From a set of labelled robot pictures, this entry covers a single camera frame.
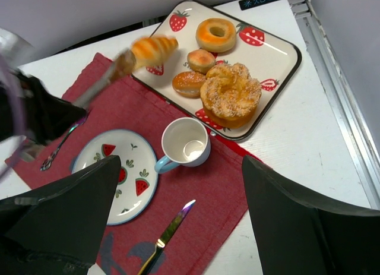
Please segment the croissant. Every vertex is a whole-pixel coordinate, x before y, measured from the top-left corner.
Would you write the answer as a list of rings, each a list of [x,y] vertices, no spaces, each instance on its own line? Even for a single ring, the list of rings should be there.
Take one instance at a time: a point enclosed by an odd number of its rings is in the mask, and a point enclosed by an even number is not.
[[[150,36],[136,40],[131,51],[135,56],[134,70],[141,67],[156,67],[163,65],[178,48],[175,37]]]

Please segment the metal serving tongs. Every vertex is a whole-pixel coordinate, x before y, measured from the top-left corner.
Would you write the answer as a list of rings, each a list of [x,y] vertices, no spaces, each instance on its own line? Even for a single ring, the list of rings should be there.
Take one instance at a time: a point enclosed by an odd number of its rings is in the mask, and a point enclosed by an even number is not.
[[[91,85],[76,101],[74,106],[87,109],[91,101],[101,93],[109,84],[115,82],[127,75],[130,75],[136,64],[136,58],[132,50],[127,49],[121,52],[112,62],[106,72]]]

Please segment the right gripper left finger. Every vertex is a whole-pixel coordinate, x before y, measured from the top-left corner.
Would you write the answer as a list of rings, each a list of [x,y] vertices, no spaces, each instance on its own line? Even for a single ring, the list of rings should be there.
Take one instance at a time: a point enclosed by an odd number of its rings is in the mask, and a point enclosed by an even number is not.
[[[65,178],[1,200],[2,265],[93,265],[121,160],[109,156]]]

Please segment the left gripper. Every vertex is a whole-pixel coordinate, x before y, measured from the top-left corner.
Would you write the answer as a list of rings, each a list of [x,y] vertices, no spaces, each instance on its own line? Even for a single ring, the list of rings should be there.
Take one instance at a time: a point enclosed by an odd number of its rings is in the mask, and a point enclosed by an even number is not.
[[[40,79],[20,71],[8,76],[20,86],[23,135],[36,143],[47,144],[61,137],[71,125],[87,116],[85,109],[51,95]]]

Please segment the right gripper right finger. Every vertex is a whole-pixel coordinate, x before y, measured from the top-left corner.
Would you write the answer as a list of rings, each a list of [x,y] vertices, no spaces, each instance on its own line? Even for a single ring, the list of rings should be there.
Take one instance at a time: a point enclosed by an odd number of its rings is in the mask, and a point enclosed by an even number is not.
[[[378,274],[379,211],[322,195],[251,156],[242,162],[264,274]]]

